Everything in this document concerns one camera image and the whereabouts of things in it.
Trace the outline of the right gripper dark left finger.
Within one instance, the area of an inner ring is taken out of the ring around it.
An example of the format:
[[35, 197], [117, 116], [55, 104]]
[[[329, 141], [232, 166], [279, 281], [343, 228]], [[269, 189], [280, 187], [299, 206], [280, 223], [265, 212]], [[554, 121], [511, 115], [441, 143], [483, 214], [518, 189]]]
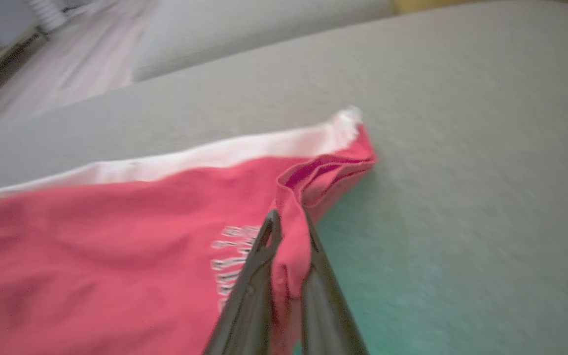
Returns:
[[204, 355], [270, 353], [271, 265], [281, 242], [280, 215], [270, 211], [203, 350]]

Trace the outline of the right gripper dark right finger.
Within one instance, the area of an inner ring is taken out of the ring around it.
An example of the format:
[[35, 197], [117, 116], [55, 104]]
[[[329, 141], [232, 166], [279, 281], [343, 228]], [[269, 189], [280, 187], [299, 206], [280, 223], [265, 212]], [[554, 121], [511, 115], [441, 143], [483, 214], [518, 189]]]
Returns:
[[369, 351], [350, 312], [309, 213], [311, 263], [302, 290], [304, 355], [367, 355]]

